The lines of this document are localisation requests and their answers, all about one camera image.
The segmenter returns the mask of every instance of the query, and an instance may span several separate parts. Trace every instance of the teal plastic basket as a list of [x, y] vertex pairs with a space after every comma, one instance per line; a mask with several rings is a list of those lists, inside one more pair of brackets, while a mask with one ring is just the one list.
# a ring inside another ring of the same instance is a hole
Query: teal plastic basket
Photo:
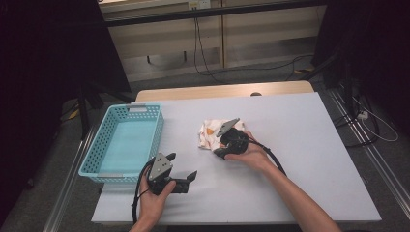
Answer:
[[141, 168], [158, 152], [162, 127], [159, 104], [110, 106], [78, 174], [97, 183], [136, 183]]

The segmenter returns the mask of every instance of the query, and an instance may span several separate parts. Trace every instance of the white table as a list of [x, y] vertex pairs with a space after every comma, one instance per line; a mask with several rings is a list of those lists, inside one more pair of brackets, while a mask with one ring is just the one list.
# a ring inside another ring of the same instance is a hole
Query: white table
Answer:
[[[259, 173], [197, 148], [203, 120], [237, 117], [334, 220], [381, 219], [317, 93], [160, 103], [165, 121], [160, 151], [177, 154], [171, 176], [198, 174], [188, 194], [169, 196], [159, 224], [295, 222]], [[92, 221], [132, 223], [134, 187], [105, 185]]]

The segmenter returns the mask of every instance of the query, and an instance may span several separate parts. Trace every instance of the human hand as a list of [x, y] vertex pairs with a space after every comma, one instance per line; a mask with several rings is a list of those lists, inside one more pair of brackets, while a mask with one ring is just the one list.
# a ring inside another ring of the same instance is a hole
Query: human hand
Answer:
[[144, 174], [142, 175], [141, 184], [139, 187], [139, 194], [142, 193], [142, 195], [140, 196], [141, 205], [139, 208], [139, 220], [132, 227], [131, 232], [150, 231], [152, 227], [157, 224], [162, 215], [166, 198], [176, 186], [175, 181], [169, 182], [160, 195], [155, 195], [149, 190], [146, 191], [149, 188], [146, 177], [148, 168], [149, 167], [144, 170]]
[[[251, 140], [256, 141], [251, 132], [244, 130], [244, 133], [247, 134]], [[249, 143], [247, 150], [242, 154], [227, 154], [225, 159], [241, 161], [258, 171], [263, 170], [267, 165], [273, 165], [266, 152], [260, 146], [253, 143]]]

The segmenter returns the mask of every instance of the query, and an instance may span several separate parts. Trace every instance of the black cable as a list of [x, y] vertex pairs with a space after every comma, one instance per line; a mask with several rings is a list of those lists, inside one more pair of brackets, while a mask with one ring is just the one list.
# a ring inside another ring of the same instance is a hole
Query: black cable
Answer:
[[148, 189], [144, 190], [141, 194], [139, 194], [138, 198], [141, 198], [141, 196], [142, 196], [145, 192], [147, 192], [147, 191], [149, 191], [149, 190], [151, 190], [151, 189], [148, 188]]
[[360, 112], [358, 111], [353, 118], [347, 120], [346, 122], [344, 122], [344, 123], [342, 123], [342, 124], [335, 125], [335, 128], [341, 128], [341, 127], [343, 127], [343, 126], [346, 126], [346, 125], [349, 125], [349, 124], [351, 124], [351, 123], [354, 123], [354, 122], [356, 121], [356, 119], [358, 118], [359, 113], [360, 113]]
[[155, 161], [155, 158], [152, 158], [149, 160], [147, 163], [145, 163], [144, 167], [142, 167], [141, 172], [139, 172], [138, 176], [138, 181], [136, 182], [136, 187], [135, 187], [135, 195], [133, 196], [133, 203], [132, 203], [132, 221], [134, 224], [138, 221], [138, 218], [136, 217], [136, 207], [138, 206], [138, 200], [139, 197], [141, 197], [142, 194], [144, 194], [147, 190], [150, 190], [149, 188], [142, 192], [140, 195], [138, 195], [139, 192], [139, 185], [141, 184], [142, 176], [144, 175], [145, 169], [152, 165]]
[[[366, 100], [366, 106], [368, 107], [368, 109], [369, 109], [370, 111], [373, 111], [372, 108], [371, 108], [371, 105], [370, 105], [370, 103], [369, 103], [369, 101], [368, 101], [367, 96], [366, 96], [366, 95], [364, 95], [364, 96], [365, 96], [365, 100]], [[380, 135], [380, 128], [379, 128], [379, 125], [377, 124], [376, 118], [375, 118], [373, 115], [370, 114], [370, 120], [371, 120], [371, 122], [372, 122], [373, 125], [374, 125], [374, 129], [375, 129], [375, 132], [374, 132], [374, 133], [377, 134], [377, 135]], [[375, 143], [375, 142], [378, 140], [378, 138], [379, 138], [378, 136], [373, 135], [372, 138], [370, 138], [369, 140], [367, 140], [367, 141], [365, 141], [365, 142], [361, 142], [361, 143], [354, 144], [354, 145], [345, 145], [345, 147], [346, 147], [346, 148], [358, 148], [358, 147], [363, 147], [363, 146], [366, 146], [366, 145], [370, 145], [370, 144], [372, 144], [372, 143]]]
[[278, 158], [274, 155], [274, 153], [272, 153], [272, 151], [271, 151], [270, 148], [267, 148], [267, 147], [265, 147], [264, 145], [262, 145], [261, 143], [256, 142], [256, 141], [253, 140], [251, 137], [249, 138], [249, 143], [253, 143], [253, 144], [256, 144], [256, 145], [258, 145], [259, 147], [261, 147], [261, 148], [272, 158], [272, 160], [274, 161], [274, 163], [277, 165], [279, 171], [281, 171], [285, 176], [287, 176], [287, 175], [286, 175], [286, 172], [284, 171], [284, 169], [283, 169], [282, 165], [280, 164]]
[[334, 122], [334, 124], [339, 123], [346, 116], [347, 116], [347, 114], [343, 114], [338, 118], [332, 119], [332, 122]]
[[193, 63], [194, 63], [194, 65], [195, 65], [196, 71], [197, 71], [199, 74], [202, 74], [202, 73], [198, 70], [198, 67], [196, 66], [196, 33], [198, 33], [199, 45], [201, 46], [202, 59], [203, 59], [204, 64], [205, 64], [205, 68], [206, 68], [206, 70], [207, 70], [207, 72], [208, 72], [207, 75], [210, 75], [210, 76], [211, 76], [216, 82], [218, 82], [218, 83], [221, 83], [221, 84], [229, 84], [229, 83], [227, 83], [227, 82], [224, 82], [224, 81], [221, 81], [221, 80], [216, 79], [216, 78], [212, 75], [212, 73], [209, 71], [208, 65], [207, 65], [206, 60], [205, 60], [204, 49], [203, 49], [203, 47], [202, 47], [202, 41], [201, 41], [201, 34], [200, 34], [200, 30], [199, 30], [198, 18], [194, 18], [193, 20], [194, 20], [194, 22], [195, 22], [195, 51], [194, 51], [194, 53], [193, 53]]
[[292, 75], [293, 75], [293, 73], [295, 72], [295, 62], [296, 61], [300, 61], [300, 60], [302, 60], [302, 58], [304, 58], [304, 57], [309, 57], [309, 56], [312, 56], [312, 55], [305, 55], [305, 56], [297, 56], [297, 57], [295, 57], [293, 60], [292, 60], [292, 72], [290, 73], [290, 75], [289, 76], [287, 76], [285, 79], [284, 79], [284, 81], [287, 81], [290, 77], [292, 77]]
[[[312, 57], [313, 56], [313, 55], [297, 56], [291, 62], [289, 62], [287, 64], [276, 66], [276, 67], [271, 67], [271, 68], [240, 68], [240, 69], [234, 69], [234, 70], [222, 70], [222, 71], [218, 71], [218, 72], [210, 72], [209, 69], [208, 69], [206, 60], [205, 60], [204, 53], [203, 53], [203, 46], [202, 46], [202, 41], [201, 41], [198, 18], [195, 18], [194, 22], [195, 22], [195, 49], [194, 49], [194, 53], [193, 53], [193, 63], [195, 65], [195, 69], [200, 75], [210, 75], [216, 82], [219, 82], [219, 83], [229, 84], [229, 83], [223, 82], [221, 80], [217, 80], [214, 77], [214, 75], [219, 74], [219, 73], [227, 73], [227, 72], [235, 72], [235, 71], [269, 71], [269, 70], [275, 70], [275, 69], [283, 68], [283, 67], [286, 67], [286, 66], [289, 66], [289, 65], [293, 65], [292, 73], [285, 79], [285, 80], [287, 80], [293, 75], [293, 72], [295, 71], [294, 64], [295, 64], [296, 61], [299, 61], [299, 60], [301, 60], [302, 58], [305, 58], [305, 57]], [[198, 39], [199, 39], [199, 44], [201, 46], [202, 59], [204, 61], [205, 68], [207, 70], [205, 73], [201, 72], [198, 69], [197, 65], [196, 65], [196, 50], [197, 50], [196, 41]]]

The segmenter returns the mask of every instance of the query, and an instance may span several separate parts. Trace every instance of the white cloth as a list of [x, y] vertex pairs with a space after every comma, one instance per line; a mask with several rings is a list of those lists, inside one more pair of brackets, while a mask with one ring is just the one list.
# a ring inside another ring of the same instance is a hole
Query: white cloth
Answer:
[[[230, 120], [226, 119], [207, 119], [202, 123], [201, 129], [199, 130], [199, 144], [198, 147], [203, 149], [210, 149], [214, 151], [215, 149], [223, 146], [220, 143], [220, 137], [217, 137], [218, 131], [220, 131], [220, 127], [222, 124], [228, 122]], [[244, 122], [238, 121], [234, 125], [234, 128], [240, 131], [245, 129]]]

